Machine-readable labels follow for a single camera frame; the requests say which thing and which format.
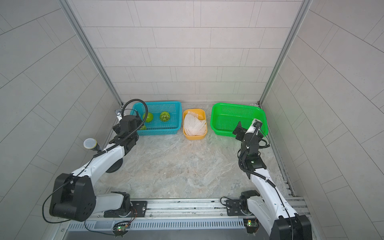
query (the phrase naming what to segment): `black base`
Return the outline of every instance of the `black base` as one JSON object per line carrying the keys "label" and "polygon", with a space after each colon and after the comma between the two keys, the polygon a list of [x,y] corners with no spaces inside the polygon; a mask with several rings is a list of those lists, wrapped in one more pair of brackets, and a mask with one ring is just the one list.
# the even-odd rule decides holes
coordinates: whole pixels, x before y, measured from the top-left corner
{"label": "black base", "polygon": [[226,205],[227,205],[227,215],[228,216],[249,216],[249,217],[254,217],[253,214],[251,215],[246,215],[241,211],[241,205],[240,205],[240,200],[232,200],[232,199],[227,199],[225,200]]}
{"label": "black base", "polygon": [[107,171],[105,171],[106,173],[113,173],[113,172],[116,172],[117,170],[119,170],[119,168],[122,166],[122,158],[117,160],[114,164],[112,164],[112,166],[110,168],[108,168]]}
{"label": "black base", "polygon": [[[137,211],[137,216],[136,217],[144,217],[145,212],[147,210],[147,201],[131,201],[132,207],[134,207]],[[125,216],[125,217],[131,217],[132,216],[132,211]],[[118,213],[112,213],[112,212],[104,212],[104,217],[120,217]]]}

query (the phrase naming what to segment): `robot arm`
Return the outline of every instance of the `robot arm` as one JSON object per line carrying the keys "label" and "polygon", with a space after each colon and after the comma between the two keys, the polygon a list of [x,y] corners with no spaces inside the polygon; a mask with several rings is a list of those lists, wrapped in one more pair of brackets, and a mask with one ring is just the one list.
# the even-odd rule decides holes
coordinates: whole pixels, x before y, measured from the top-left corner
{"label": "robot arm", "polygon": [[240,140],[238,164],[255,184],[257,191],[248,191],[240,196],[242,212],[252,213],[270,235],[270,240],[312,240],[311,224],[305,215],[299,216],[276,185],[259,155],[262,122],[254,119],[248,129],[237,125],[233,134]]}

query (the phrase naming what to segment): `wire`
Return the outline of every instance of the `wire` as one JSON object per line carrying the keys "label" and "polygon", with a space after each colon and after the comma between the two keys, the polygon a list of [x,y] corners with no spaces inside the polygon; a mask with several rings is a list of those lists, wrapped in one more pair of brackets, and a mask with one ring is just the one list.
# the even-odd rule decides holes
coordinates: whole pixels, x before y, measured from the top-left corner
{"label": "wire", "polygon": [[98,231],[92,231],[92,230],[90,230],[89,228],[87,228],[87,225],[85,224],[85,221],[86,221],[86,220],[84,220],[84,227],[85,227],[88,231],[90,231],[90,232],[97,232],[97,233],[101,233],[101,234],[104,234],[104,235],[116,236],[116,235],[114,235],[114,234],[103,233],[103,232],[98,232]]}
{"label": "wire", "polygon": [[[77,176],[79,176],[88,166],[89,166],[89,164],[91,163],[91,161],[93,160],[93,158],[88,162],[88,164],[87,164],[87,166],[85,166],[85,168],[83,169],[83,170],[81,170],[81,172],[78,174],[78,175],[76,175],[75,177],[77,177]],[[58,187],[55,191],[53,191],[46,199],[45,199],[45,201],[44,201],[44,203],[43,203],[43,206],[42,206],[42,208],[41,208],[41,213],[42,213],[42,215],[43,215],[43,219],[44,219],[44,221],[46,221],[47,223],[62,223],[62,222],[68,222],[68,221],[70,221],[70,219],[68,219],[68,220],[65,220],[65,221],[61,221],[61,222],[51,222],[51,221],[48,221],[46,218],[45,218],[45,216],[44,216],[44,205],[45,205],[45,203],[47,202],[47,200],[48,200],[48,198],[50,197],[50,196],[52,196],[57,190],[59,190],[60,188],[62,188],[62,187],[64,187],[65,185],[67,185],[68,183],[70,183],[70,182],[72,182],[73,181],[73,179],[74,178],[72,178],[71,180],[68,180],[66,183],[64,183],[63,185],[61,185],[60,187]]]}
{"label": "wire", "polygon": [[233,199],[230,199],[229,197],[221,197],[221,198],[220,198],[220,203],[221,203],[222,205],[224,205],[224,206],[227,206],[227,205],[225,205],[224,203],[221,202],[221,200],[222,200],[223,198],[226,198],[226,199],[229,199],[229,200],[233,200]]}

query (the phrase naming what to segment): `green ball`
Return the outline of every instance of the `green ball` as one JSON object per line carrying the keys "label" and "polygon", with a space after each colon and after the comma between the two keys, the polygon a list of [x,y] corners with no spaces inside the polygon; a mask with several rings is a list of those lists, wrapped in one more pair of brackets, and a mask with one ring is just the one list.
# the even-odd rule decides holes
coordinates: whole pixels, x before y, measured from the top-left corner
{"label": "green ball", "polygon": [[167,122],[167,121],[169,121],[169,120],[170,120],[170,115],[169,115],[169,113],[167,113],[167,112],[162,112],[162,113],[160,114],[160,120],[163,121],[163,122]]}
{"label": "green ball", "polygon": [[152,120],[153,120],[153,114],[148,113],[148,116],[147,116],[147,119],[145,120],[145,122],[151,122]]}

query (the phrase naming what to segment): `black cable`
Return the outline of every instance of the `black cable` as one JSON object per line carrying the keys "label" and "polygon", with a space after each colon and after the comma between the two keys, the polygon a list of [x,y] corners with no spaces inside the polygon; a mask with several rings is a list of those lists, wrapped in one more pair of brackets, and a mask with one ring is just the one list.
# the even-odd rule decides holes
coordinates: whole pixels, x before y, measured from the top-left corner
{"label": "black cable", "polygon": [[104,234],[104,235],[116,236],[116,235],[114,235],[114,234],[109,234],[109,233],[103,233],[103,232],[98,232],[98,231],[92,231],[92,230],[90,230],[89,228],[87,228],[87,225],[85,224],[85,220],[84,220],[84,227],[85,227],[88,231],[90,231],[90,232],[97,232],[97,233],[101,233],[101,234]]}
{"label": "black cable", "polygon": [[134,101],[138,101],[138,102],[141,102],[143,105],[144,105],[144,108],[145,108],[145,116],[143,118],[143,121],[139,124],[139,126],[133,130],[130,134],[128,134],[125,138],[121,139],[119,142],[117,142],[115,145],[107,148],[106,150],[103,150],[95,155],[93,155],[93,157],[99,157],[101,155],[103,155],[104,153],[107,153],[109,152],[110,150],[114,149],[115,147],[119,146],[122,142],[124,142],[125,140],[127,140],[132,134],[134,134],[137,130],[139,130],[143,125],[144,125],[144,122],[145,120],[147,119],[147,116],[148,116],[148,107],[147,105],[145,104],[145,102],[143,102],[142,100],[140,99],[132,99],[132,100],[129,100],[126,104],[124,104],[123,108],[122,108],[122,112],[121,112],[121,117],[124,116],[124,111],[125,111],[125,108],[126,106],[131,103],[131,102],[134,102]]}
{"label": "black cable", "polygon": [[226,199],[229,199],[229,200],[233,200],[233,199],[230,199],[229,197],[221,197],[221,198],[220,198],[220,203],[221,203],[222,205],[224,205],[224,206],[227,206],[227,205],[225,205],[224,203],[221,202],[221,200],[222,200],[223,198],[226,198]]}
{"label": "black cable", "polygon": [[[81,172],[78,174],[78,175],[76,175],[75,177],[77,177],[77,176],[79,176],[88,166],[89,166],[89,164],[91,163],[91,161],[93,160],[93,158],[88,162],[88,164],[87,164],[87,166],[85,166],[85,168],[83,169],[83,170],[81,170]],[[70,183],[70,182],[72,182],[73,181],[73,179],[74,178],[72,178],[71,180],[69,180],[69,181],[67,181],[66,183],[64,183],[63,185],[61,185],[60,187],[58,187],[55,191],[53,191],[46,199],[45,199],[45,201],[44,201],[44,203],[43,203],[43,206],[42,206],[42,208],[41,208],[41,213],[42,213],[42,215],[43,215],[43,219],[44,219],[44,221],[46,221],[47,223],[62,223],[62,222],[68,222],[68,221],[70,221],[70,219],[68,219],[68,220],[65,220],[65,221],[61,221],[61,222],[51,222],[51,221],[48,221],[46,218],[45,218],[45,216],[44,216],[44,205],[45,205],[45,203],[47,202],[47,200],[48,200],[48,198],[50,197],[50,196],[52,196],[57,190],[59,190],[60,188],[62,188],[62,187],[64,187],[65,185],[67,185],[68,183]]]}

